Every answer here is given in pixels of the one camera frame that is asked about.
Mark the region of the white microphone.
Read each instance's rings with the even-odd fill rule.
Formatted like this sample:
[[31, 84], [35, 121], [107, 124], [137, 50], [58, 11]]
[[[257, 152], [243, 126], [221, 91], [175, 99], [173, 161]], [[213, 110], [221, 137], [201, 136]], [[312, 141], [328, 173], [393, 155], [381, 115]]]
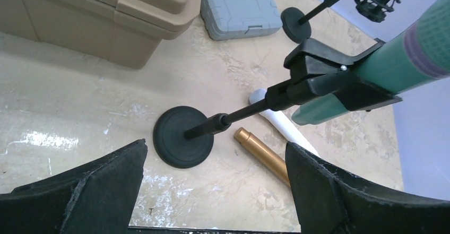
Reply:
[[267, 119], [284, 136], [287, 141], [296, 143], [310, 153], [320, 157], [317, 150], [302, 135], [302, 133], [283, 112], [268, 109], [260, 112], [259, 114]]

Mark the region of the gold microphone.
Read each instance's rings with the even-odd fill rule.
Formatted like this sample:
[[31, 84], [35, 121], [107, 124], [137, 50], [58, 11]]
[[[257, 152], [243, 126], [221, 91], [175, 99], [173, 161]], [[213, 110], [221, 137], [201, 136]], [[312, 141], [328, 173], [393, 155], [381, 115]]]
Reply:
[[259, 138], [243, 127], [237, 129], [233, 135], [236, 141], [265, 165], [284, 184], [291, 187], [285, 161], [264, 144]]

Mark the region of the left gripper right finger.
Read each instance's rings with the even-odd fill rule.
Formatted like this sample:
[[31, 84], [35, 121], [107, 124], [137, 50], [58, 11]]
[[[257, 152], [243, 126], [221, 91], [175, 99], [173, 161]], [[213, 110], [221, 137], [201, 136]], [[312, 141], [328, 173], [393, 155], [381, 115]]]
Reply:
[[292, 142], [285, 163], [302, 233], [449, 233], [449, 201], [373, 183]]

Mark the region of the mint green microphone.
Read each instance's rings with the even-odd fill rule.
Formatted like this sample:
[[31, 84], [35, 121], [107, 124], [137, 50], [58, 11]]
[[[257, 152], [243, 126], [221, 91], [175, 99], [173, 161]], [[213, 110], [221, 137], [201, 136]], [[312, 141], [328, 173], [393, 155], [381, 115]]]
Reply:
[[449, 0], [436, 0], [351, 72], [365, 84], [301, 105], [292, 120], [317, 125], [351, 111], [370, 111], [401, 101], [402, 92], [449, 77]]

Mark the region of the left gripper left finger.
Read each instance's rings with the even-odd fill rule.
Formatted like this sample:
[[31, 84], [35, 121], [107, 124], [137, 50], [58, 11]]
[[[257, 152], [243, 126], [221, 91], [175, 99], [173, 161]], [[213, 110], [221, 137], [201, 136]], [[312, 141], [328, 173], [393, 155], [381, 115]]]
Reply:
[[1, 233], [126, 233], [148, 148], [101, 158], [1, 195]]

